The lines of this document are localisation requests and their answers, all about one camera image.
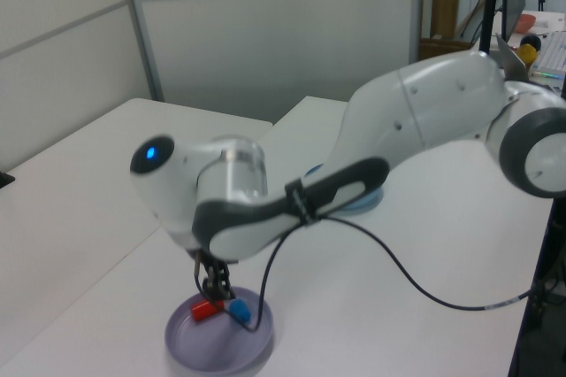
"orange object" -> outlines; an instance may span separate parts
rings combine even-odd
[[[521,14],[519,21],[516,23],[515,32],[517,34],[526,34],[529,32],[529,29],[533,27],[535,21],[537,21],[537,18],[533,15]]]
[[[203,300],[202,302],[191,306],[191,315],[193,316],[193,319],[195,321],[201,321],[205,318],[209,318],[212,315],[222,312],[223,309],[224,302],[222,302],[221,300],[214,302],[214,304],[212,304],[208,300]]]

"keyboard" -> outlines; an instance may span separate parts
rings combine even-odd
[[[534,76],[564,79],[566,74],[566,31],[551,32],[541,41],[539,55],[531,67],[532,74]]]

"black strap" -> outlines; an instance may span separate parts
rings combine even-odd
[[[304,226],[312,225],[320,220],[315,207],[307,198],[300,179],[289,182],[285,186],[285,192],[290,211],[299,217]]]

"purple dish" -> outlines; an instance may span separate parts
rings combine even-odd
[[[253,327],[257,322],[259,296],[247,289],[233,290],[249,308],[248,326]],[[190,297],[169,318],[165,344],[171,355],[186,368],[203,375],[237,373],[252,365],[272,338],[273,316],[269,305],[264,302],[262,323],[255,333],[249,333],[225,313],[195,322],[191,306],[202,300],[200,295]]]

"black cable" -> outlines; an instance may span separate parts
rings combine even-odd
[[[198,288],[198,291],[201,294],[201,296],[204,297],[204,300],[207,300],[212,306],[217,308],[220,312],[223,312],[226,315],[229,315],[230,318],[232,318],[244,330],[248,331],[249,333],[255,333],[262,323],[262,316],[263,316],[263,313],[264,313],[265,286],[267,285],[267,278],[269,277],[269,272],[272,269],[273,260],[275,259],[277,252],[279,251],[281,245],[285,242],[285,240],[296,229],[298,229],[300,227],[302,227],[302,224],[297,224],[294,227],[292,227],[291,229],[288,229],[287,231],[282,233],[282,235],[279,238],[279,242],[275,246],[275,249],[273,249],[273,252],[269,257],[269,260],[267,261],[267,265],[265,266],[265,271],[264,271],[264,277],[262,279],[262,287],[261,287],[260,292],[259,292],[259,301],[258,301],[259,305],[257,306],[257,322],[256,322],[256,325],[254,327],[248,327],[246,324],[241,322],[240,318],[238,318],[236,315],[234,315],[233,313],[228,311],[226,308],[222,308],[222,307],[216,305],[214,303],[214,301],[210,298],[210,296],[208,296],[204,292],[203,288],[201,287],[201,282],[198,280],[198,269],[195,269],[195,284],[196,284],[196,287]]]
[[[506,300],[504,302],[499,302],[497,304],[489,304],[489,305],[485,305],[485,306],[460,306],[458,304],[450,304],[449,302],[445,302],[443,300],[438,299],[436,296],[431,295],[428,291],[426,291],[421,286],[419,286],[418,283],[415,280],[413,280],[413,278],[407,272],[405,267],[401,264],[399,259],[397,259],[395,254],[393,254],[393,252],[387,247],[387,245],[384,242],[382,242],[375,234],[371,233],[370,231],[368,231],[364,227],[360,227],[359,225],[355,224],[354,222],[350,222],[350,221],[347,221],[347,220],[344,220],[344,219],[335,218],[335,217],[332,217],[332,216],[325,216],[325,217],[323,217],[323,219],[331,220],[331,221],[334,221],[334,222],[339,222],[343,225],[347,225],[349,227],[355,228],[358,231],[361,231],[362,233],[369,236],[374,242],[377,242],[383,248],[383,250],[385,250],[387,252],[389,257],[395,262],[397,267],[401,270],[403,275],[405,275],[407,280],[409,280],[409,282],[415,287],[415,289],[420,291],[423,295],[425,295],[429,299],[433,300],[437,304],[441,304],[442,306],[446,306],[447,308],[457,309],[459,311],[488,311],[488,310],[492,310],[492,309],[498,309],[498,308],[501,308],[503,306],[507,306],[509,304],[514,304],[514,303],[516,303],[520,300],[525,299],[526,297],[530,296],[532,293],[535,292],[535,288],[532,288],[530,290],[525,291],[523,294],[516,296],[516,297],[513,297],[513,298]]]
[[[410,276],[409,272],[405,269],[405,267],[402,265],[402,263],[399,261],[399,259],[395,256],[395,254],[391,251],[391,249],[389,249],[389,247],[387,247],[387,245],[384,242],[382,242],[375,234],[373,234],[369,230],[355,224],[354,222],[350,222],[350,221],[340,219],[340,218],[335,218],[334,216],[324,215],[324,216],[321,217],[321,220],[329,220],[329,221],[333,221],[333,222],[338,222],[338,223],[341,223],[343,225],[352,227],[352,228],[364,233],[365,235],[369,236],[374,242],[379,244],[383,248],[383,250],[386,251],[386,253],[389,255],[389,257],[395,262],[397,267],[401,270],[401,272],[403,273],[405,278],[407,278],[407,280],[409,280],[409,282],[413,285],[413,287],[415,287],[415,289],[417,289],[419,292],[421,292],[423,295],[425,295],[429,299],[433,300],[433,302],[436,302],[437,304],[441,304],[442,306],[445,306],[445,307],[450,308],[450,309],[456,309],[458,311],[471,311],[471,312],[490,311],[490,310],[493,310],[493,309],[499,309],[499,308],[502,308],[503,306],[508,306],[510,304],[514,304],[516,302],[519,302],[519,301],[525,299],[526,297],[536,293],[538,291],[538,288],[540,287],[540,284],[544,284],[544,282],[546,282],[546,279],[547,279],[547,278],[545,278],[545,279],[541,280],[537,286],[525,291],[521,295],[515,296],[513,298],[510,298],[510,299],[505,300],[503,302],[499,302],[497,304],[488,304],[488,305],[484,305],[484,306],[461,306],[461,305],[458,305],[458,304],[451,304],[449,302],[445,302],[441,299],[438,299],[436,296],[432,295],[431,293],[429,293],[428,291],[423,289]],[[263,310],[264,310],[265,287],[267,286],[267,279],[269,277],[269,272],[272,268],[273,260],[275,259],[275,257],[277,255],[281,245],[283,244],[283,242],[285,242],[285,240],[296,229],[298,229],[300,227],[302,227],[301,223],[296,224],[294,227],[292,227],[289,230],[287,230],[286,232],[284,232],[280,236],[279,242],[277,243],[277,245],[273,249],[272,254],[270,255],[270,258],[267,262],[267,265],[265,266],[264,277],[262,279],[262,286],[261,286],[260,293],[259,293],[259,305],[258,305],[258,308],[257,308],[257,322],[256,322],[256,325],[254,327],[248,327],[246,324],[241,322],[240,319],[236,315],[232,314],[231,312],[229,312],[225,308],[217,306],[214,303],[214,301],[204,292],[203,288],[201,287],[201,283],[198,280],[198,278],[199,278],[198,269],[200,267],[200,261],[198,260],[198,257],[197,257],[197,262],[196,262],[196,267],[195,267],[195,284],[196,284],[196,287],[198,288],[198,291],[201,294],[201,296],[205,300],[209,301],[209,303],[212,304],[215,308],[217,308],[220,312],[223,312],[226,315],[229,315],[243,329],[245,329],[246,331],[248,331],[250,333],[255,333],[257,331],[257,329],[259,328],[259,326],[261,325],[261,321],[262,321],[262,315],[263,315]]]

